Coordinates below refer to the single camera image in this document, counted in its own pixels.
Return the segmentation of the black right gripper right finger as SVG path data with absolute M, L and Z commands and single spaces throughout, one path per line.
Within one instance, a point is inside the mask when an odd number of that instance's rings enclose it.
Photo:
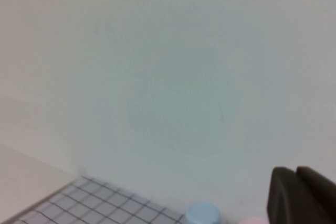
M 306 183 L 316 201 L 335 223 L 335 183 L 307 166 L 297 167 L 296 174 Z

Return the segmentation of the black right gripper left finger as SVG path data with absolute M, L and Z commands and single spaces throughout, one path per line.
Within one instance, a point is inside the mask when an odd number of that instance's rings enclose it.
M 326 213 L 308 186 L 294 171 L 285 167 L 272 170 L 267 214 L 272 224 L 326 222 Z

